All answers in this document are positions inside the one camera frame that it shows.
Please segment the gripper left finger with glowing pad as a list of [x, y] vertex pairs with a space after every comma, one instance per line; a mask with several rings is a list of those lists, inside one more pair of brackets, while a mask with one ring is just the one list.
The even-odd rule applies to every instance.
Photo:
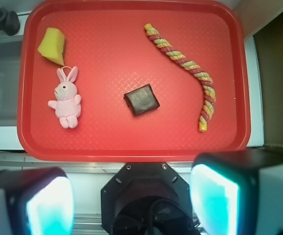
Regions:
[[0, 235], [70, 235], [74, 214], [63, 169], [0, 170]]

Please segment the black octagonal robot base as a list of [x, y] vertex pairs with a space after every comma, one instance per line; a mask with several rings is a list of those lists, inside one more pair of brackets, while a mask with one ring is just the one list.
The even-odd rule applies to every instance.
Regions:
[[101, 189], [110, 235], [198, 235], [189, 184], [167, 163], [126, 163]]

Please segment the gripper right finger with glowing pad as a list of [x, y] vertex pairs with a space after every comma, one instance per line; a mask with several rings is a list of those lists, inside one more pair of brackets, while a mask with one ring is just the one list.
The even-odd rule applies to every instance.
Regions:
[[283, 235], [283, 151], [199, 154], [189, 193], [209, 235]]

